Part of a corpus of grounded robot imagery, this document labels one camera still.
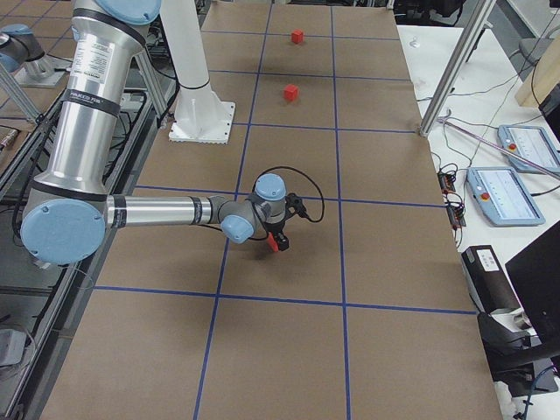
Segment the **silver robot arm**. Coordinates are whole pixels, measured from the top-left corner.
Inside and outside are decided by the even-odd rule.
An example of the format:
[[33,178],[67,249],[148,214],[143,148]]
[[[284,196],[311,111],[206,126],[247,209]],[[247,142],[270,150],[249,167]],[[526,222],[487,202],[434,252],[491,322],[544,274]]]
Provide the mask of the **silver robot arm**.
[[28,88],[54,88],[66,70],[56,67],[32,30],[25,24],[1,28],[1,64],[16,81]]
[[56,137],[46,169],[31,182],[19,232],[24,247],[40,261],[76,263],[100,247],[108,228],[142,225],[217,225],[235,243],[262,229],[280,249],[286,246],[286,190],[274,173],[261,175],[242,201],[107,192],[102,175],[130,62],[144,51],[156,18],[162,21],[179,87],[171,140],[228,140],[235,105],[211,88],[194,2],[76,2],[77,46]]

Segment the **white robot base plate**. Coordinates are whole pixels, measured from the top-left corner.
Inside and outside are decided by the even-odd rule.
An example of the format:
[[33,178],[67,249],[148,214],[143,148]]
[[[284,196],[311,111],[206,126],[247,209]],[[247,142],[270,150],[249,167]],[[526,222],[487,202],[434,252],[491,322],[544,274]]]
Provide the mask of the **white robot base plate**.
[[226,144],[235,116],[235,103],[217,101],[201,106],[194,99],[174,110],[169,139],[175,143]]

